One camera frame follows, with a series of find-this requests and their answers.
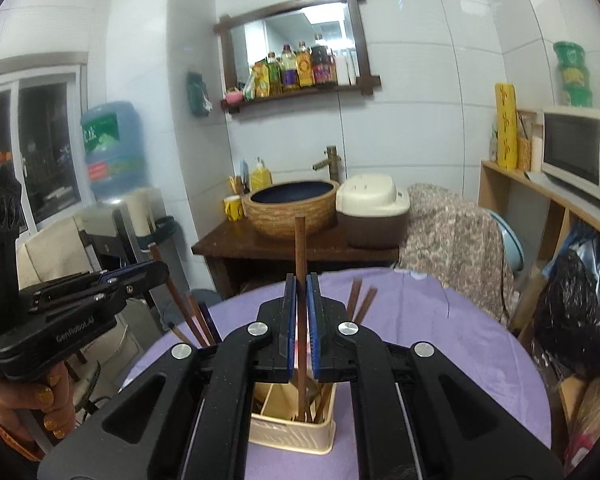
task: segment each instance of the orange sleeve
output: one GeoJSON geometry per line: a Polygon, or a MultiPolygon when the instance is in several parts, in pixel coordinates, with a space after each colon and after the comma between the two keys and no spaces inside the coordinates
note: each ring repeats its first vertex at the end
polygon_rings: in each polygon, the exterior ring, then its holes
{"type": "Polygon", "coordinates": [[[40,462],[43,459],[45,454],[41,449],[38,449],[36,444],[33,444],[35,449],[31,449],[30,447],[24,446],[17,442],[7,431],[0,425],[0,436],[5,441],[7,446],[11,447],[11,449],[16,450],[23,457],[31,460],[32,462],[40,462]]]}

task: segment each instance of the yellow mug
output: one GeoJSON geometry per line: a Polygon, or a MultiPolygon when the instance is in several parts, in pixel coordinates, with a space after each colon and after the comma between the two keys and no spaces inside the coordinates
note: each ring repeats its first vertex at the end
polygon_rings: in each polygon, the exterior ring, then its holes
{"type": "Polygon", "coordinates": [[[240,195],[231,195],[224,199],[224,214],[229,222],[237,222],[244,216],[240,195]]]}

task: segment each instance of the hand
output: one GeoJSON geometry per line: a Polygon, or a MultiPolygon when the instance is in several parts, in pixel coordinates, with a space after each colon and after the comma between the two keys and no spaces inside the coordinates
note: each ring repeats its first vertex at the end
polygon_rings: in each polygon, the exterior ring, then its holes
{"type": "Polygon", "coordinates": [[[0,379],[0,425],[20,444],[30,446],[33,437],[23,426],[16,409],[42,410],[45,428],[56,438],[74,430],[73,389],[64,363],[58,363],[46,375],[46,383],[12,383],[0,379]]]}

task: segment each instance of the white lid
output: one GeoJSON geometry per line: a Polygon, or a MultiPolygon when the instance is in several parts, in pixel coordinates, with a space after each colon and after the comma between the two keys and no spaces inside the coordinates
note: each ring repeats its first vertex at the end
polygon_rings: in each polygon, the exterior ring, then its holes
{"type": "Polygon", "coordinates": [[[387,174],[353,176],[336,193],[336,211],[350,216],[398,216],[410,207],[409,194],[387,174]]]}

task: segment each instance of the woven basin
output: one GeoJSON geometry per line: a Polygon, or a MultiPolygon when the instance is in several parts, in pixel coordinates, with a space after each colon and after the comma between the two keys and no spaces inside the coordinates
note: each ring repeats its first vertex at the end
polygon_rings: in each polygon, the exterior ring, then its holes
{"type": "Polygon", "coordinates": [[[294,238],[294,218],[304,214],[311,235],[336,223],[336,191],[333,180],[298,180],[252,192],[244,200],[247,216],[262,234],[294,238]]]}

